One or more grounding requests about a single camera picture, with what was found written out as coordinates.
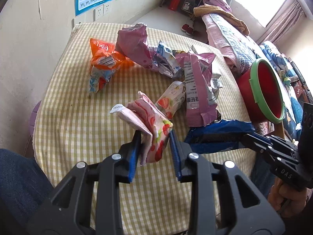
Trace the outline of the person's right hand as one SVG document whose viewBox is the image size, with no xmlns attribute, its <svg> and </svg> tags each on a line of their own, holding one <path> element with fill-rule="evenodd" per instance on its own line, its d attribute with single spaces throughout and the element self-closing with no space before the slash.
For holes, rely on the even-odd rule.
<svg viewBox="0 0 313 235">
<path fill-rule="evenodd" d="M 281 217 L 290 218 L 299 214 L 306 206 L 308 189 L 304 188 L 300 192 L 284 183 L 280 178 L 275 178 L 274 185 L 268 195 L 268 202 L 279 211 Z M 284 200 L 290 200 L 284 210 L 281 210 Z"/>
</svg>

